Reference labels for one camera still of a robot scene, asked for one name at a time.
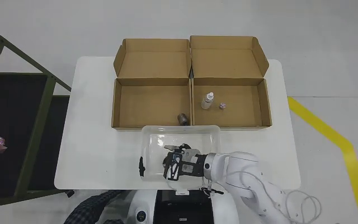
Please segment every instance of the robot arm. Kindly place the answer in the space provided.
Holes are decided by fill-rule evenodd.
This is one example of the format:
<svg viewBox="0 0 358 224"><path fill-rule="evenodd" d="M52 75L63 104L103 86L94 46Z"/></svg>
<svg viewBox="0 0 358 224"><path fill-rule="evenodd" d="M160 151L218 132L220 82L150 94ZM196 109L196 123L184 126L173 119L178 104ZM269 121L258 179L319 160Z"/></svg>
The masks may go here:
<svg viewBox="0 0 358 224"><path fill-rule="evenodd" d="M229 159L225 172L227 157ZM257 157L250 153L210 153L205 159L204 176L225 188L237 207L239 200L243 200L245 205L259 215L263 223L290 224L286 218L289 216L286 210L287 195L276 185L264 180L257 165ZM296 220L299 220L298 214L295 215Z"/></svg>
<svg viewBox="0 0 358 224"><path fill-rule="evenodd" d="M165 148L171 151L163 161L163 176L167 181L177 181L181 175L204 176L225 188L232 195L236 207L240 200L243 200L244 204L258 214L265 224L305 224L304 217L300 217L303 215L302 204L299 214L289 199L289 195L294 191L286 194L278 186L266 181L255 155L246 152L201 155L199 150L193 150L186 144L174 148L165 146ZM307 222L312 223L321 214L321 203L317 198L305 195L307 197L303 202L311 199L315 206L315 215ZM318 214L313 199L319 203Z"/></svg>

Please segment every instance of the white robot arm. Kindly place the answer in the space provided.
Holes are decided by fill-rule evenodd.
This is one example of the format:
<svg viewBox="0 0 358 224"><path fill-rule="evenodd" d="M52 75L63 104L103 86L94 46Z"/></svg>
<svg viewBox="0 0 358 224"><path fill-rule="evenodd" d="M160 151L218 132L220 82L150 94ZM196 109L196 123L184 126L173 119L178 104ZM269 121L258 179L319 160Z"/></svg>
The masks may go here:
<svg viewBox="0 0 358 224"><path fill-rule="evenodd" d="M232 195L237 207L239 200L243 200L245 205L259 215L262 223L290 224L293 221L301 223L297 221L302 220L301 214L293 207L288 194L263 178L263 173L258 168L258 159L253 154L210 153L205 159L204 176L225 188Z"/></svg>

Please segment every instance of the white bottle cap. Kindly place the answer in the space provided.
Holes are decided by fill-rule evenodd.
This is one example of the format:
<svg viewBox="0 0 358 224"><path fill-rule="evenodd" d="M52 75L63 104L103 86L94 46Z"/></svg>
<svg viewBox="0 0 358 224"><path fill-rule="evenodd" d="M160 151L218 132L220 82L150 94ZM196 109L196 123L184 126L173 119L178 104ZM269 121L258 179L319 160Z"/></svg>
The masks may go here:
<svg viewBox="0 0 358 224"><path fill-rule="evenodd" d="M214 93L210 92L206 95L206 97L208 98L208 100L212 100L214 98Z"/></svg>

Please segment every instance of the yellow floor line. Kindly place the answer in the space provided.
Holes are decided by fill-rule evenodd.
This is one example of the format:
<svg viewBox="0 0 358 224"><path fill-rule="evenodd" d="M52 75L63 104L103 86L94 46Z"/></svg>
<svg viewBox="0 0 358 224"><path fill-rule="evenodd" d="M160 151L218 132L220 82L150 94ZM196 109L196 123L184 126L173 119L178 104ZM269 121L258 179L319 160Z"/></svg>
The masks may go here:
<svg viewBox="0 0 358 224"><path fill-rule="evenodd" d="M320 120L316 115L307 110L292 97L288 97L288 102L290 110L292 110L305 122L310 124L314 129L316 129L341 149L347 167L347 172L351 180L354 197L358 205L358 160L352 143L350 143L350 141L348 141L345 137L341 136L333 128Z"/></svg>

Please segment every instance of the plaid fabric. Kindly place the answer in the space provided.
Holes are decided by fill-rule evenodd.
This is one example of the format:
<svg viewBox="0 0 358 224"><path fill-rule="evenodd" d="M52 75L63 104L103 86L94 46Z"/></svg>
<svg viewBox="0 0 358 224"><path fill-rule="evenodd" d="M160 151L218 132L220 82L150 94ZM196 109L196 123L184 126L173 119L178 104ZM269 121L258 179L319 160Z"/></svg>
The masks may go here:
<svg viewBox="0 0 358 224"><path fill-rule="evenodd" d="M124 190L109 190L92 196L79 204L64 224L94 224L98 222L105 206ZM123 224L122 220L107 220L104 224Z"/></svg>

